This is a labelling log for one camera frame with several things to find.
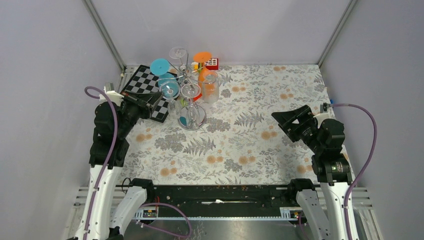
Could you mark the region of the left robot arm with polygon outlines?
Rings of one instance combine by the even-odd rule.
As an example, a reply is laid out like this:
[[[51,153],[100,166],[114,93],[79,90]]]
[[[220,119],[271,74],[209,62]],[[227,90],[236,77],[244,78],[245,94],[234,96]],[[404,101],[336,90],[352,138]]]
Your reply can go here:
[[[89,151],[89,185],[82,218],[75,240],[122,240],[141,206],[155,200],[152,182],[143,186],[134,179],[123,200],[112,211],[118,176],[129,149],[127,135],[140,119],[149,119],[163,98],[161,92],[135,93],[84,89],[86,95],[100,101],[95,109],[93,143]]]

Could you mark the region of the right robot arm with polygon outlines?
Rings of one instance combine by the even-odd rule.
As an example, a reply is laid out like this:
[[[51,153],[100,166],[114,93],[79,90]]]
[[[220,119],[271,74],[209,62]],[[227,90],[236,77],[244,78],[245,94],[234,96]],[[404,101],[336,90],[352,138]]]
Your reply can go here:
[[[315,240],[359,239],[352,198],[348,190],[353,185],[350,164],[342,154],[344,125],[331,118],[327,105],[320,113],[312,113],[308,105],[271,115],[292,142],[302,141],[313,153],[312,170],[320,184],[326,209],[320,206],[318,192],[311,180],[292,179],[287,201],[300,206]]]

